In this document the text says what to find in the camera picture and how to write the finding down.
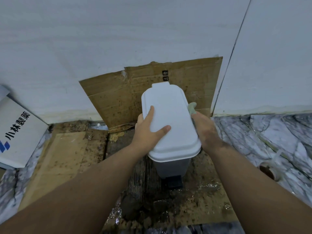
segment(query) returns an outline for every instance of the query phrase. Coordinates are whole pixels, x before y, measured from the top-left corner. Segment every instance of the person's right arm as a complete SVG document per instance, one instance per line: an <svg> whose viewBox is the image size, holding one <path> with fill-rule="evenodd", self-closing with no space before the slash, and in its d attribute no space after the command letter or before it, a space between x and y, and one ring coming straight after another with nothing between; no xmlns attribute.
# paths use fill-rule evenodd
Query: person's right arm
<svg viewBox="0 0 312 234"><path fill-rule="evenodd" d="M192 118L246 233L312 233L312 208L222 141L212 120L199 112Z"/></svg>

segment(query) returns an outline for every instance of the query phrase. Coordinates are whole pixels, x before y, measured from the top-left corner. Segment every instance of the forearm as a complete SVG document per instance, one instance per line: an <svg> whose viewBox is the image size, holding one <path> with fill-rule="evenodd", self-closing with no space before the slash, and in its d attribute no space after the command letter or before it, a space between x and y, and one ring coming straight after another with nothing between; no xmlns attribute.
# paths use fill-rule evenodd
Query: forearm
<svg viewBox="0 0 312 234"><path fill-rule="evenodd" d="M96 233L141 154L128 146L54 189L0 226L3 233Z"/></svg>
<svg viewBox="0 0 312 234"><path fill-rule="evenodd" d="M312 209L225 142L208 148L235 213L247 233L305 233Z"/></svg>

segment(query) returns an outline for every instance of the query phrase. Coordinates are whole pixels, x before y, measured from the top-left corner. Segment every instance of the green cloth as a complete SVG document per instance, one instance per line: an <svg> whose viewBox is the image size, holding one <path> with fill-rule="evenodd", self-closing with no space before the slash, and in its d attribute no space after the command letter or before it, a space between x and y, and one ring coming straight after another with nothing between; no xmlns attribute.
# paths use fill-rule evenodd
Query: green cloth
<svg viewBox="0 0 312 234"><path fill-rule="evenodd" d="M195 111L196 105L197 105L197 103L195 103L195 102L192 102L188 105L188 110L189 110L190 115L196 114L196 111Z"/></svg>

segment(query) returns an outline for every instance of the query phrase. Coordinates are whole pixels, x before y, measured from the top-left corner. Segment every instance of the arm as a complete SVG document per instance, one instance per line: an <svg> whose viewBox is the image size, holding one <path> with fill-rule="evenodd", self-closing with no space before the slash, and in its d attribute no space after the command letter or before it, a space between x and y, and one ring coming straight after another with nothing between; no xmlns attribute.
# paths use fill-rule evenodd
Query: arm
<svg viewBox="0 0 312 234"><path fill-rule="evenodd" d="M309 206L222 141L212 120L199 112L192 118L246 233L311 233Z"/></svg>
<svg viewBox="0 0 312 234"><path fill-rule="evenodd" d="M128 182L135 164L170 130L149 130L154 107L138 118L131 145L57 187L0 226L0 233L96 233Z"/></svg>

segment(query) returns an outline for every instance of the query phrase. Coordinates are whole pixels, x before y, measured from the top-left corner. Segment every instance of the person's left arm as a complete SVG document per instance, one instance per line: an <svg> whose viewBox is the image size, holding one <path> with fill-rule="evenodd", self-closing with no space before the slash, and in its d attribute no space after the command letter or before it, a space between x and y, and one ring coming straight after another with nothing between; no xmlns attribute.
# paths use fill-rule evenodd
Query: person's left arm
<svg viewBox="0 0 312 234"><path fill-rule="evenodd" d="M150 132L154 107L138 118L132 143L60 185L0 225L0 233L96 233L105 221L136 163L170 130Z"/></svg>

